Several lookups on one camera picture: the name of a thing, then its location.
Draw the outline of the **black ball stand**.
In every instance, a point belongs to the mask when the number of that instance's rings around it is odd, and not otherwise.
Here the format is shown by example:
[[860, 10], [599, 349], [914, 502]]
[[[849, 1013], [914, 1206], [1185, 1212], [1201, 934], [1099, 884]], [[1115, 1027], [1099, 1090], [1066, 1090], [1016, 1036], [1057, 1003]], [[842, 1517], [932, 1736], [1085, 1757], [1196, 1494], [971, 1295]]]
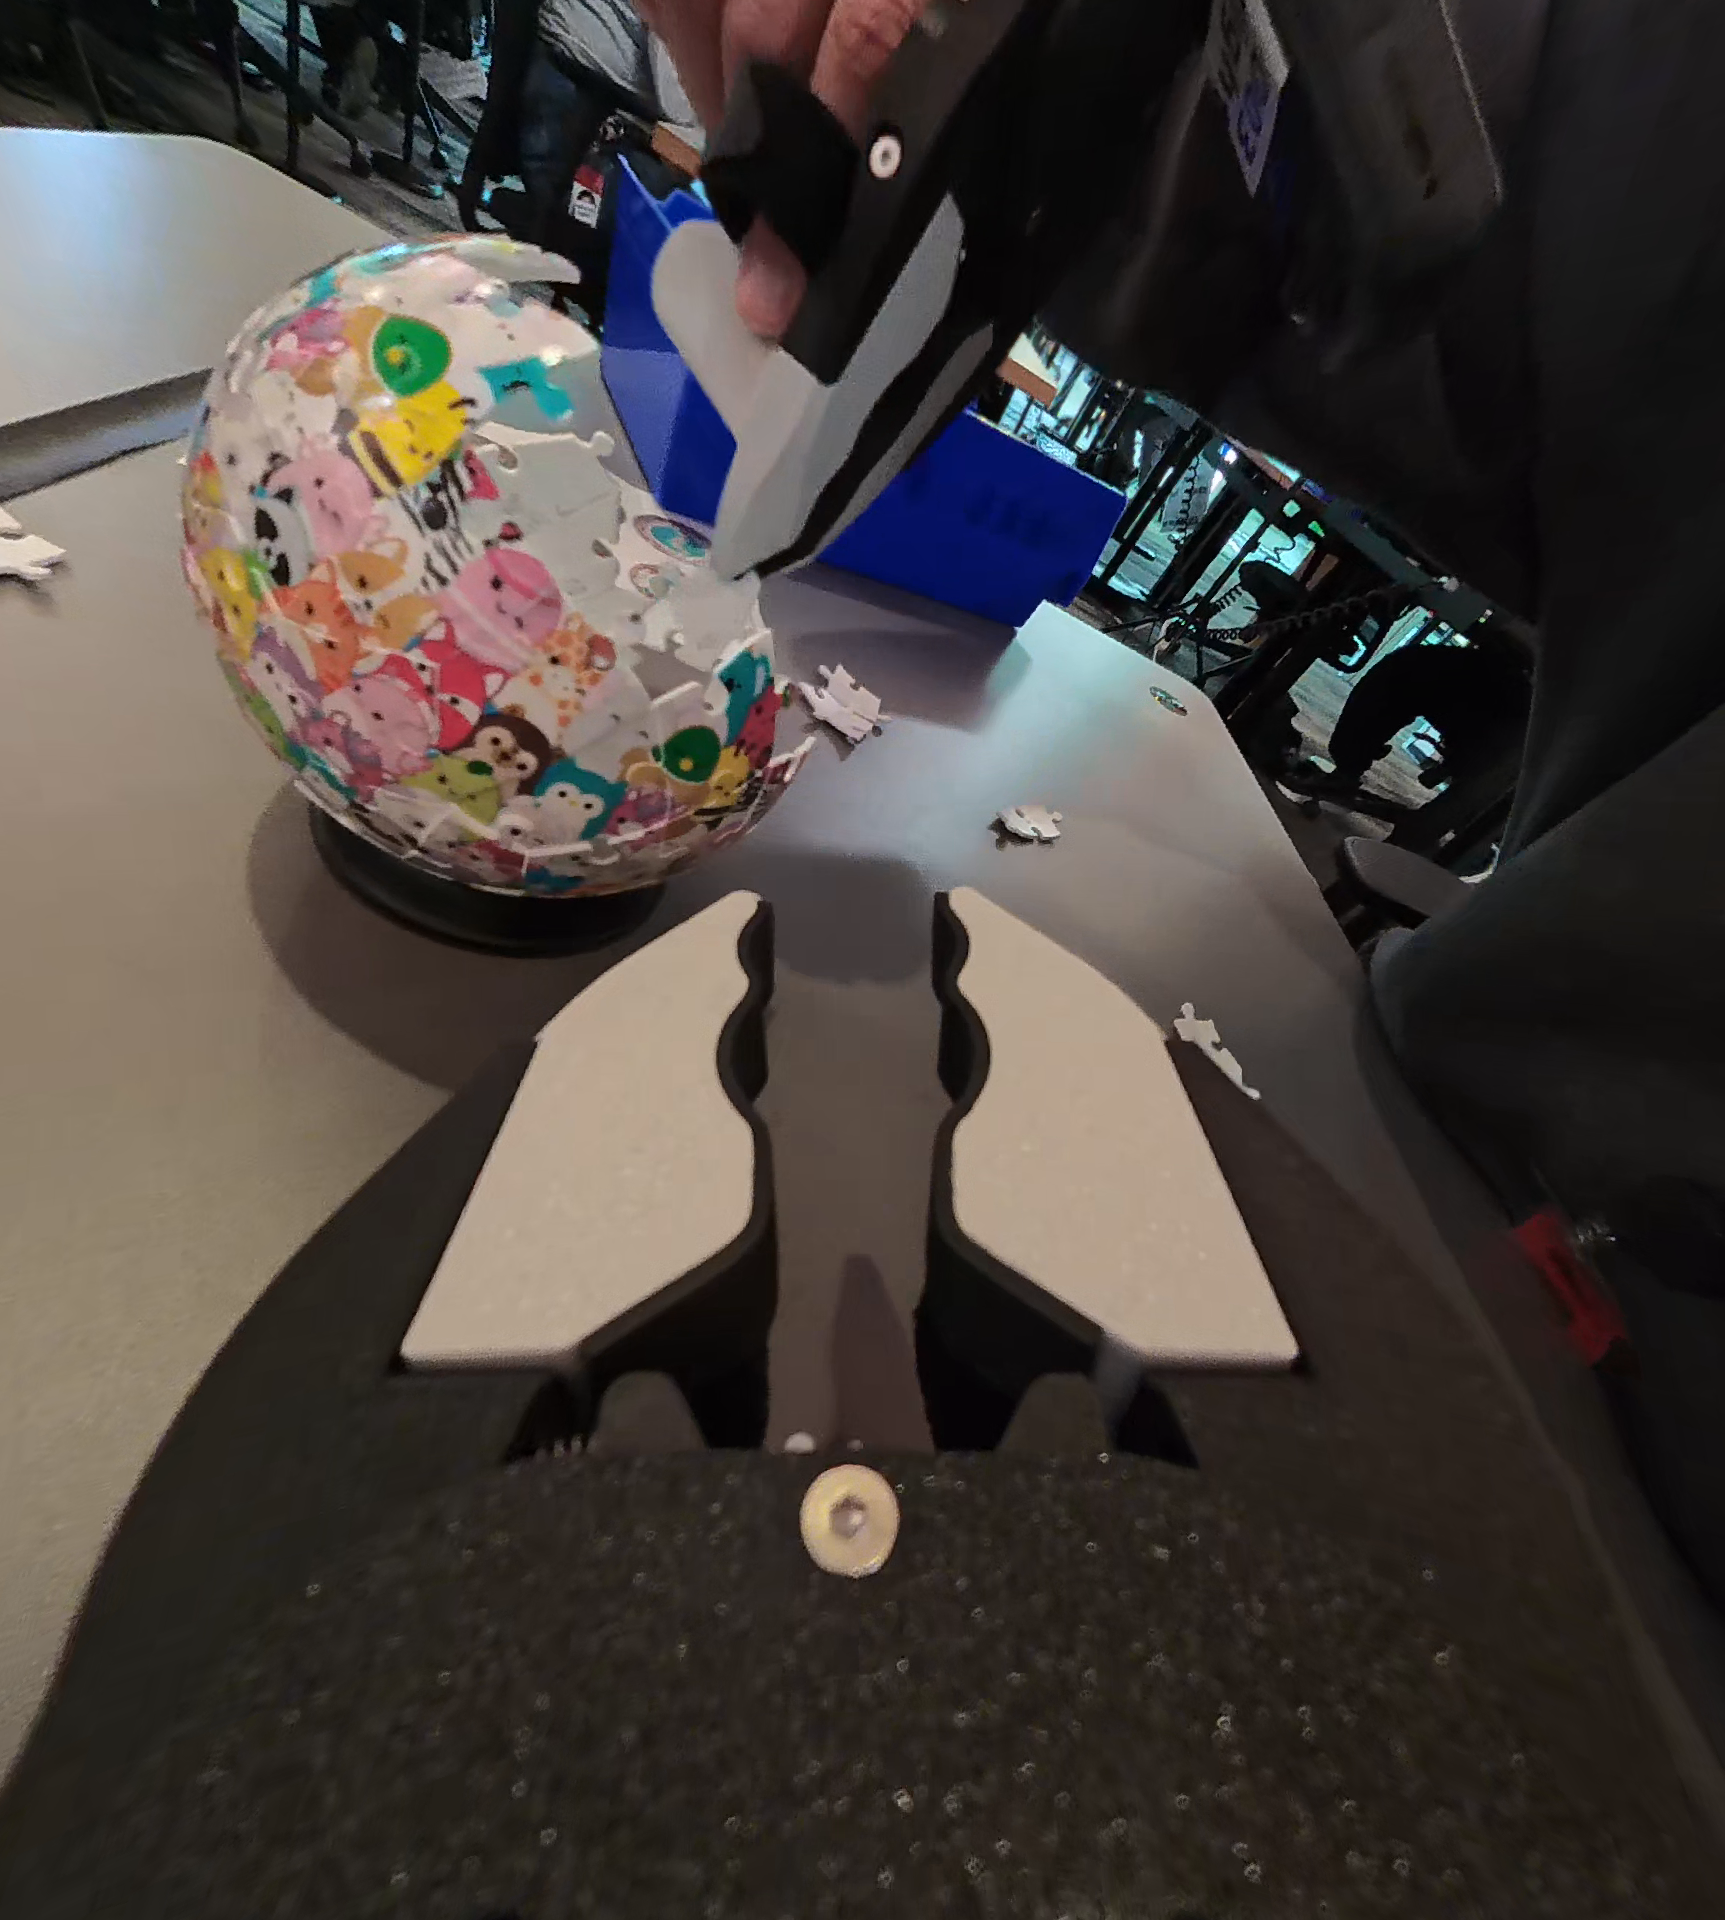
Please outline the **black ball stand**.
[[558, 959], [607, 949], [631, 939], [662, 900], [662, 881], [615, 893], [529, 900], [464, 884], [452, 874], [416, 869], [399, 851], [383, 851], [337, 822], [332, 813], [309, 806], [309, 835], [320, 869], [361, 904], [433, 939], [448, 949], [469, 949], [506, 959]]

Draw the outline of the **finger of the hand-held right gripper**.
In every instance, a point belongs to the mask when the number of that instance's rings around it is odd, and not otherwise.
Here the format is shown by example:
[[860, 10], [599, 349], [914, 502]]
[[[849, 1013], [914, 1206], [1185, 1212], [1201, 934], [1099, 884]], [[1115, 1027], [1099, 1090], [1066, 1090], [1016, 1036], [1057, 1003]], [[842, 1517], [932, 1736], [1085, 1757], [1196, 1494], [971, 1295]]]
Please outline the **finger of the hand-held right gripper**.
[[741, 251], [716, 222], [665, 231], [654, 316], [727, 428], [780, 422], [801, 402], [801, 367], [736, 310]]
[[849, 367], [817, 377], [777, 341], [756, 339], [732, 304], [712, 324], [712, 404], [736, 443], [712, 520], [712, 571], [727, 581], [784, 565], [808, 535], [840, 469], [892, 381], [913, 372], [954, 293], [965, 218], [944, 197]]

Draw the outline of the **colourful puzzle ball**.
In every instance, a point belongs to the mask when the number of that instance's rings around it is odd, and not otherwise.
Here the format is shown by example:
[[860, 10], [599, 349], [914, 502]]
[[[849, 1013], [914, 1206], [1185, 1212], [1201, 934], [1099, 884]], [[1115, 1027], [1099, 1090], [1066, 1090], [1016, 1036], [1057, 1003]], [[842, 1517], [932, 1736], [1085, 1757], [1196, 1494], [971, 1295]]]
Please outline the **colourful puzzle ball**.
[[611, 469], [596, 339], [506, 240], [348, 251], [263, 303], [181, 456], [181, 578], [328, 826], [558, 904], [747, 838], [811, 744], [709, 538]]

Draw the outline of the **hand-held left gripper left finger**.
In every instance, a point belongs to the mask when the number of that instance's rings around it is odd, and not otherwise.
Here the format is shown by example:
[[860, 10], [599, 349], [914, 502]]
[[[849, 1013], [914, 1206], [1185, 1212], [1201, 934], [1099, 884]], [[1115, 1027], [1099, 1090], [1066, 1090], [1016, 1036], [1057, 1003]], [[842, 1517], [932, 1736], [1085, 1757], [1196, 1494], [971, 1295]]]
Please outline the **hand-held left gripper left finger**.
[[766, 1080], [774, 912], [728, 893], [539, 1032], [402, 1337], [409, 1370], [759, 1363], [780, 1300]]

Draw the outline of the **blue plastic bin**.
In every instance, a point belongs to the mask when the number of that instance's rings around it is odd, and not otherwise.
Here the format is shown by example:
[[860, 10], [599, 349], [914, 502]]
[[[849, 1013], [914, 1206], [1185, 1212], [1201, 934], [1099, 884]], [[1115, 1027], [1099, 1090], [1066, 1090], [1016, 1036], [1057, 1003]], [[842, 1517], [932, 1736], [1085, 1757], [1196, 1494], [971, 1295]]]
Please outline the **blue plastic bin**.
[[[599, 375], [611, 409], [654, 502], [709, 527], [732, 442], [654, 316], [651, 268], [677, 226], [709, 226], [712, 216], [686, 190], [655, 198], [633, 156], [618, 159], [605, 216]], [[822, 551], [822, 565], [1022, 628], [1040, 604], [1076, 604], [1120, 511], [1120, 492], [962, 411]]]

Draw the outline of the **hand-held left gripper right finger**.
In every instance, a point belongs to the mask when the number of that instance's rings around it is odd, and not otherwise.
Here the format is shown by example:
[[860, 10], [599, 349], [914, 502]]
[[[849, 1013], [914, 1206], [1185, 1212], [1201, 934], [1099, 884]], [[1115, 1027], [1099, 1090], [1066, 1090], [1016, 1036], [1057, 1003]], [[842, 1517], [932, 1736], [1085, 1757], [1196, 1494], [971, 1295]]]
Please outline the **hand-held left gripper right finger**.
[[1301, 1343], [1165, 1027], [968, 884], [932, 901], [932, 1338], [977, 1375], [1290, 1372]]

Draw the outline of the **person's right hand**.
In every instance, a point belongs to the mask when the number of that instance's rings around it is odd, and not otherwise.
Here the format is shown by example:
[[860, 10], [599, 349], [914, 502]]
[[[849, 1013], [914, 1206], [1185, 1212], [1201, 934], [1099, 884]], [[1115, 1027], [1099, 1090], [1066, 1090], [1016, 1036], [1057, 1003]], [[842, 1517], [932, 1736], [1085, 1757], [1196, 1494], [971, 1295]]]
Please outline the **person's right hand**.
[[[926, 2], [638, 2], [665, 46], [684, 95], [712, 134], [751, 63], [793, 72], [846, 127], [870, 134], [871, 92]], [[756, 339], [787, 335], [805, 268], [774, 226], [752, 222], [741, 242], [736, 310]]]

